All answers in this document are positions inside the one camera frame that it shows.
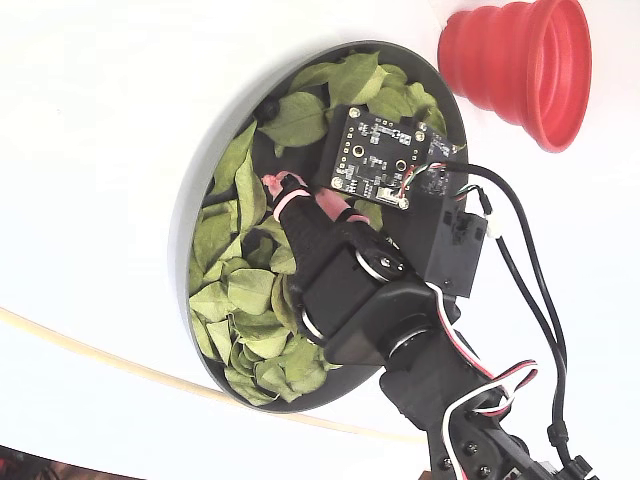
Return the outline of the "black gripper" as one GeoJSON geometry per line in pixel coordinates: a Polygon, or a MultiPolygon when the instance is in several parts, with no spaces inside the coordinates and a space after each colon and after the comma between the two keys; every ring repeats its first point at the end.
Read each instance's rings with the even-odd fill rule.
{"type": "Polygon", "coordinates": [[[425,334],[425,286],[369,218],[290,171],[262,177],[296,262],[298,325],[319,346],[398,346],[425,334]],[[327,256],[314,264],[319,250],[327,256]]]}

